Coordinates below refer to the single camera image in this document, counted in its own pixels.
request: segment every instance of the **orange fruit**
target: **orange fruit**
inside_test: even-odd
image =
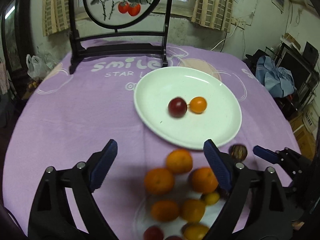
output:
[[[189,108],[195,114],[201,114],[207,108],[207,101],[203,97],[195,97],[190,101]]]
[[[163,195],[173,189],[174,176],[168,169],[153,169],[144,177],[144,186],[151,194]]]
[[[187,199],[181,207],[180,216],[191,223],[200,222],[205,212],[205,203],[198,199]]]
[[[208,231],[209,228],[207,226],[201,224],[191,224],[184,230],[183,236],[187,240],[202,240]]]
[[[179,206],[172,200],[159,200],[151,207],[151,216],[160,222],[175,220],[179,214]]]
[[[193,166],[191,154],[185,149],[177,149],[167,156],[165,165],[173,174],[187,173]]]
[[[204,167],[192,173],[191,186],[195,192],[208,194],[215,191],[218,181],[211,168]]]

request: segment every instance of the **purple tablecloth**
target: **purple tablecloth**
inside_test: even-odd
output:
[[[255,145],[271,150],[290,147],[299,152],[289,123],[242,61],[192,47],[169,45],[167,49],[169,65],[212,71],[239,100],[241,129],[220,150],[228,152],[234,143],[245,144],[249,153],[244,164],[259,170],[270,163],[253,155]],[[133,105],[135,84],[159,68],[160,62],[154,55],[91,58],[70,76],[68,54],[42,82],[17,122],[4,164],[4,205],[24,232],[28,231],[31,204],[45,168],[69,169],[102,150],[112,138],[118,143],[118,156],[93,196],[118,238],[132,240],[133,217],[145,195],[145,172],[162,166],[166,155],[177,148],[151,132]],[[207,166],[202,153],[193,153],[193,158],[195,168]],[[289,176],[278,165],[274,167],[287,186]],[[85,230],[71,190],[67,195],[76,225]],[[237,228],[244,223],[239,221]]]

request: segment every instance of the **plastic bag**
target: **plastic bag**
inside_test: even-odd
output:
[[[51,71],[51,68],[38,56],[27,55],[26,63],[28,75],[35,81],[44,79]]]

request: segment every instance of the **plaid curtain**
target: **plaid curtain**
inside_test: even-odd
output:
[[[42,0],[43,36],[66,30],[70,27],[68,0]]]
[[[230,32],[233,0],[196,0],[192,22]]]

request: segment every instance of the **round black frame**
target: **round black frame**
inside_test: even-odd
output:
[[[153,0],[153,2],[150,4],[150,6],[148,7],[148,9],[138,18],[134,19],[132,22],[126,23],[126,24],[122,24],[122,25],[108,25],[108,24],[103,24],[101,22],[99,22],[89,11],[88,8],[88,4],[87,4],[87,0],[83,0],[83,4],[84,4],[84,9],[87,13],[87,15],[89,16],[89,18],[97,25],[106,28],[106,29],[113,29],[113,30],[117,30],[117,29],[123,29],[123,28],[127,28],[130,27],[132,25],[137,24],[138,22],[141,22],[144,18],[146,18],[152,11],[153,9],[158,5],[158,3],[160,2],[160,0]]]

